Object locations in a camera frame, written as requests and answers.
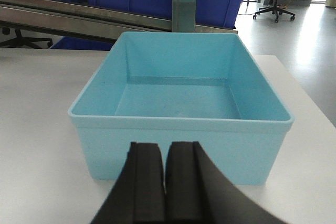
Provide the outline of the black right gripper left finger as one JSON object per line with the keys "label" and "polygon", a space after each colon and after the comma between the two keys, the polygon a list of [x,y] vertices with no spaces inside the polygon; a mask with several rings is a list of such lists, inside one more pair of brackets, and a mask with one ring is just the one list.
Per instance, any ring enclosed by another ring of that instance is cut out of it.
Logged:
{"label": "black right gripper left finger", "polygon": [[165,192],[160,148],[130,144],[123,169],[91,223],[165,223]]}

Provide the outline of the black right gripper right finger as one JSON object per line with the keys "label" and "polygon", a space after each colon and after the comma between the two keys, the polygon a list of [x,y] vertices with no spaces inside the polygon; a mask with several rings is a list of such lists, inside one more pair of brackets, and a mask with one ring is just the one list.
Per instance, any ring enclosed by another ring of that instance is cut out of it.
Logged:
{"label": "black right gripper right finger", "polygon": [[174,142],[166,161],[167,223],[283,223],[244,195],[199,142]]}

